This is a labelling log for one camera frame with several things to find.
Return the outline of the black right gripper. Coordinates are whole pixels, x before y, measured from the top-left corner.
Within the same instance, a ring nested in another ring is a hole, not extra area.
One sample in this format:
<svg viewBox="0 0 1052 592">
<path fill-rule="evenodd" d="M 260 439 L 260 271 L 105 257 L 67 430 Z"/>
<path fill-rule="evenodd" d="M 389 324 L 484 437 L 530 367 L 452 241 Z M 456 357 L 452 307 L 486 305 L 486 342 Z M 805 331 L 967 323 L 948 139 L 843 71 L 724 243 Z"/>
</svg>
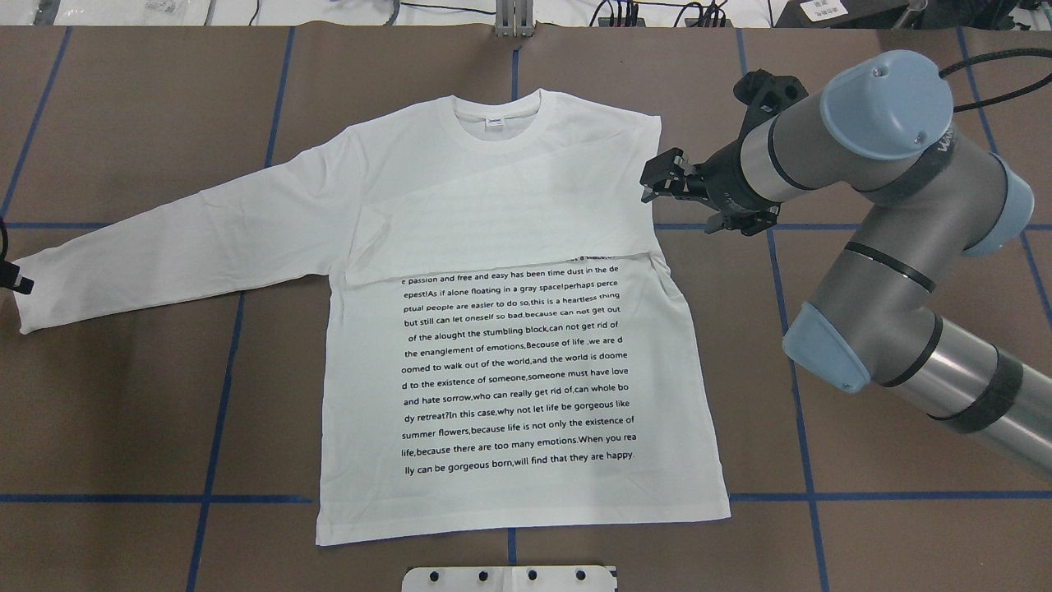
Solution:
<svg viewBox="0 0 1052 592">
<path fill-rule="evenodd" d="M 641 201 L 653 202 L 658 197 L 696 200 L 715 210 L 706 222 L 705 233 L 737 231 L 744 236 L 758 234 L 777 224 L 778 204 L 760 196 L 747 183 L 741 169 L 741 143 L 733 141 L 694 172 L 684 176 L 685 154 L 680 147 L 658 154 L 644 165 Z"/>
</svg>

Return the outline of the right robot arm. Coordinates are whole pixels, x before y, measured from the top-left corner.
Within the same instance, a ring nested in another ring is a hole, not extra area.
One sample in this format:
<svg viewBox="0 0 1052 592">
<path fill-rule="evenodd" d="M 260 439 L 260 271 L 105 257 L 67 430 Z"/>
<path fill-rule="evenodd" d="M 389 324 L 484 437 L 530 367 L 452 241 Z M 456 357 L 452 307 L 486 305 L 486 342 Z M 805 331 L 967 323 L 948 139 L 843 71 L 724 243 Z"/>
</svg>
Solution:
<svg viewBox="0 0 1052 592">
<path fill-rule="evenodd" d="M 644 166 L 643 201 L 694 200 L 708 233 L 758 234 L 784 203 L 846 183 L 872 207 L 784 336 L 788 358 L 846 392 L 878 383 L 955 433 L 1050 472 L 1050 379 L 928 308 L 959 257 L 996 252 L 1032 215 L 1028 184 L 953 124 L 920 53 L 881 53 L 818 94 L 748 72 L 736 139 L 702 164 Z"/>
</svg>

